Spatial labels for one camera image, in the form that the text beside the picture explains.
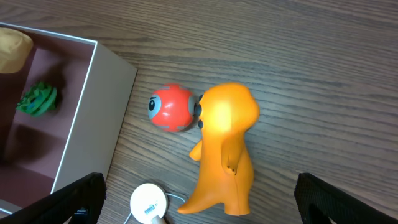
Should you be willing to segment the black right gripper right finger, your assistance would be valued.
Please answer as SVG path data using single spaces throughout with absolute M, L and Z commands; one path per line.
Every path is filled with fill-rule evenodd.
M 397 224 L 397 219 L 310 173 L 298 175 L 294 196 L 304 224 Z

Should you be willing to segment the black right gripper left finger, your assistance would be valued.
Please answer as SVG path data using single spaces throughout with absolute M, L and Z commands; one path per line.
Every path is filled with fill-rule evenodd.
M 1 224 L 96 224 L 106 200 L 102 173 L 93 172 L 1 219 Z

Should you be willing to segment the green plastic spinning top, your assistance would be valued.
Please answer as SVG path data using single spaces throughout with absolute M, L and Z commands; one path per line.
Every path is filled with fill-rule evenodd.
M 17 103 L 16 109 L 30 116 L 40 116 L 54 110 L 58 91 L 52 85 L 38 82 L 26 91 Z

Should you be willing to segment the orange dinosaur figure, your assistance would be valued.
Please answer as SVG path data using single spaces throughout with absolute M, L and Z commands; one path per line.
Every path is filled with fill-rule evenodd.
M 178 213 L 197 213 L 218 203 L 228 215 L 247 215 L 254 168 L 244 142 L 245 132 L 259 119 L 259 105 L 240 83 L 214 86 L 195 108 L 202 138 L 190 152 L 199 161 L 197 185 Z

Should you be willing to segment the white plush duck toy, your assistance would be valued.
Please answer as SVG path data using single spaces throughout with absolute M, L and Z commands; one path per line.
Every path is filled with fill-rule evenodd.
M 1 73 L 16 73 L 23 68 L 34 46 L 33 40 L 26 34 L 1 28 Z

